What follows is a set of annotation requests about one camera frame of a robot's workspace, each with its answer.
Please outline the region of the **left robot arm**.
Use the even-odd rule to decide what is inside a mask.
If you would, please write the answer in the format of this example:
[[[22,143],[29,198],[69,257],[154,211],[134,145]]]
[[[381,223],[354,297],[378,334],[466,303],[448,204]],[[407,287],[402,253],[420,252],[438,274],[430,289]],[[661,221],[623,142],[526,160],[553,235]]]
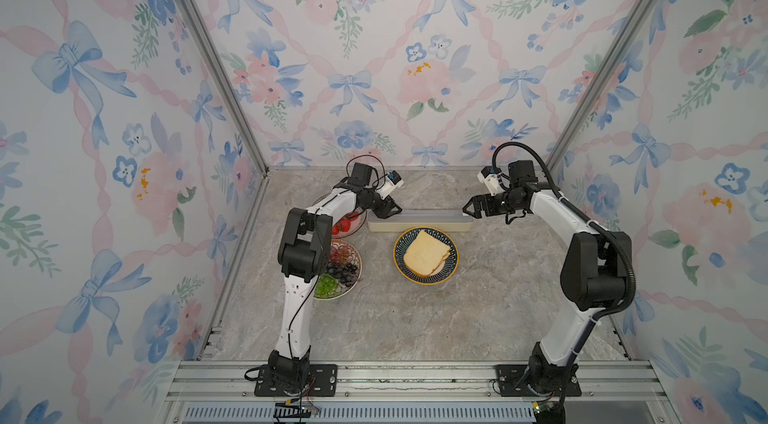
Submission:
[[[332,228],[351,214],[371,211],[381,219],[402,212],[391,194],[403,186],[395,171],[378,172],[354,162],[352,170],[320,201],[289,211],[277,260],[284,277],[284,306],[279,338],[265,368],[263,386],[299,396],[310,378],[310,322],[314,292],[330,263]]]

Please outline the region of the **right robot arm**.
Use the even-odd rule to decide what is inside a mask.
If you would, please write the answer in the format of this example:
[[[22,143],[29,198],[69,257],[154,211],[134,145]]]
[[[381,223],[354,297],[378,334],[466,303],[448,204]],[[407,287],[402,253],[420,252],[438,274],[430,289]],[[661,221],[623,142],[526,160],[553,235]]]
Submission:
[[[487,192],[472,197],[464,214],[475,219],[503,216],[507,224],[532,214],[567,245],[559,277],[566,303],[512,385],[532,395],[561,394],[575,379],[576,361],[596,325],[634,296],[631,239],[605,229],[561,191],[540,182],[531,161],[510,164],[506,174],[486,166],[478,180]]]

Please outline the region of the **blue yellow-rimmed plate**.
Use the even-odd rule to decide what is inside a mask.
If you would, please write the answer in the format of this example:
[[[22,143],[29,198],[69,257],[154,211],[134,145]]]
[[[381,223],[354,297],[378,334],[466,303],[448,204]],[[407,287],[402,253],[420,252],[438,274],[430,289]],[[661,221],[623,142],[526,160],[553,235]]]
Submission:
[[[444,232],[432,227],[416,227],[397,239],[393,260],[409,281],[434,286],[454,275],[460,254],[454,241]]]

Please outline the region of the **cream plastic wrap dispenser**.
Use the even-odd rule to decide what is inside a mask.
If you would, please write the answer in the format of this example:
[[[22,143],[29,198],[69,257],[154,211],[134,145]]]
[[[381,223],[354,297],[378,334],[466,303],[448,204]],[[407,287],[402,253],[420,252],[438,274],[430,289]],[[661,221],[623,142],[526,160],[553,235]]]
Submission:
[[[412,228],[435,228],[445,233],[468,232],[475,220],[459,210],[403,210],[387,219],[375,215],[367,218],[367,226],[374,233],[402,233]]]

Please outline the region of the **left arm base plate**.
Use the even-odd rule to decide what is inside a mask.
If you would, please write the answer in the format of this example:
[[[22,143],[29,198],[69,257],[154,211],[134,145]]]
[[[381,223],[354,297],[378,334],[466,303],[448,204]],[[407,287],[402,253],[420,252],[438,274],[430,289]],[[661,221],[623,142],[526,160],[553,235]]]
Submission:
[[[258,368],[254,381],[256,397],[298,398],[308,394],[310,397],[334,397],[338,384],[338,366],[336,364],[299,365],[296,370],[275,369],[268,364]]]

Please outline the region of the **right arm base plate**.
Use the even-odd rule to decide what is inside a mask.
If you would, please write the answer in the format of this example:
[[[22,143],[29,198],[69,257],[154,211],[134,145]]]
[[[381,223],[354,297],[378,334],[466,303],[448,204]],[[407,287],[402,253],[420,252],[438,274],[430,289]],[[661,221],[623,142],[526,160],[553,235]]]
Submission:
[[[566,369],[557,366],[544,366],[530,370],[527,364],[497,364],[494,366],[497,390],[502,397],[558,397],[565,386],[567,397],[579,397],[582,390],[574,364],[564,381]]]

